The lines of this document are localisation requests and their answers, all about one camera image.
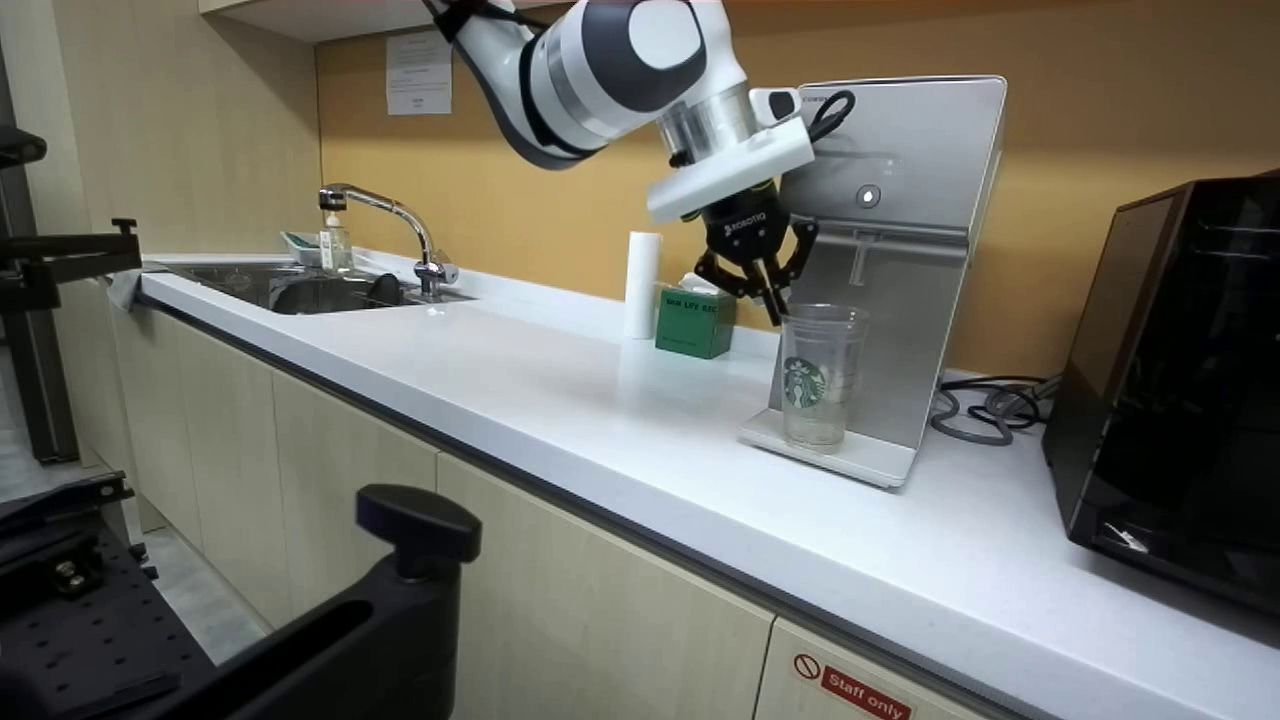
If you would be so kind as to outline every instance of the coffee machine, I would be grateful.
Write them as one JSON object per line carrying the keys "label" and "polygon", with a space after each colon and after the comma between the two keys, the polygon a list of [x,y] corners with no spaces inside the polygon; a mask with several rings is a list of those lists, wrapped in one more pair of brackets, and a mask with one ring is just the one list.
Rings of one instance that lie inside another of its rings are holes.
{"label": "coffee machine", "polygon": [[815,140],[815,158],[781,181],[815,248],[792,285],[803,305],[853,311],[843,440],[830,453],[788,443],[788,346],[773,394],[738,430],[743,443],[792,454],[875,488],[903,488],[926,426],[951,316],[1000,164],[1009,82],[1000,76],[912,76],[803,82],[803,107],[853,93],[853,113]]}

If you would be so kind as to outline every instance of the wall shelf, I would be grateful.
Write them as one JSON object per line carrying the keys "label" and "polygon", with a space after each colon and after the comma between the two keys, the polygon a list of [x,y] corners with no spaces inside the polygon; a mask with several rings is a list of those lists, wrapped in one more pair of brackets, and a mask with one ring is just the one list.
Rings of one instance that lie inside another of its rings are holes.
{"label": "wall shelf", "polygon": [[384,35],[433,25],[425,0],[200,0],[200,13],[234,25],[256,25],[301,45]]}
{"label": "wall shelf", "polygon": [[991,17],[991,13],[1036,13],[1066,4],[1116,4],[1116,0],[725,0],[728,17],[747,26],[810,26],[828,21],[854,25],[912,25],[942,17]]}

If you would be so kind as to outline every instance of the stainless steel sink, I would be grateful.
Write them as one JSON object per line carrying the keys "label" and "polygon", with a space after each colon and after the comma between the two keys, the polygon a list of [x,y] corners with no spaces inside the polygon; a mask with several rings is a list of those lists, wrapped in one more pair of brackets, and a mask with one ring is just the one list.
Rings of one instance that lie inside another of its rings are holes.
{"label": "stainless steel sink", "polygon": [[301,264],[161,264],[154,273],[195,279],[281,316],[466,301],[451,287],[418,291],[390,273],[310,273]]}

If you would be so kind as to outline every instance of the white bottle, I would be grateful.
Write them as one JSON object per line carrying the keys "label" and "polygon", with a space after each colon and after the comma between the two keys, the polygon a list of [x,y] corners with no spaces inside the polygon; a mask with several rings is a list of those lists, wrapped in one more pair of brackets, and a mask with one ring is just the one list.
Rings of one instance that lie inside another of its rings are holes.
{"label": "white bottle", "polygon": [[324,273],[342,273],[348,259],[351,259],[351,248],[348,248],[348,230],[342,230],[342,217],[339,212],[324,212],[324,229],[319,229],[319,267]]}
{"label": "white bottle", "polygon": [[625,340],[653,334],[659,253],[664,253],[659,230],[630,230],[626,234]]}

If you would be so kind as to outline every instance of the wall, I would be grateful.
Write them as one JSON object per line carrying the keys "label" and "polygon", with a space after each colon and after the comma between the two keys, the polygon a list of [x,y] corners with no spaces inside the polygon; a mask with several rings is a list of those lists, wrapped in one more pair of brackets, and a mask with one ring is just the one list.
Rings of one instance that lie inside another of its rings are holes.
{"label": "wall", "polygon": [[[923,17],[754,7],[734,13],[750,82],[895,70],[1012,81],[1009,155],[951,334],[955,368],[1057,373],[1116,205],[1280,164],[1277,0],[936,4]],[[655,131],[575,171],[537,171],[502,148],[462,70],[455,117],[386,118],[380,53],[380,39],[319,48],[324,181],[408,198],[459,264],[619,296],[625,230],[646,222],[642,192],[664,174]],[[398,229],[351,219],[365,244],[408,248]],[[664,230],[664,279],[674,279],[700,257],[700,229]]]}
{"label": "wall", "polygon": [[310,222],[310,48],[208,25],[195,0],[0,0],[38,230],[135,217],[142,253],[281,253]]}

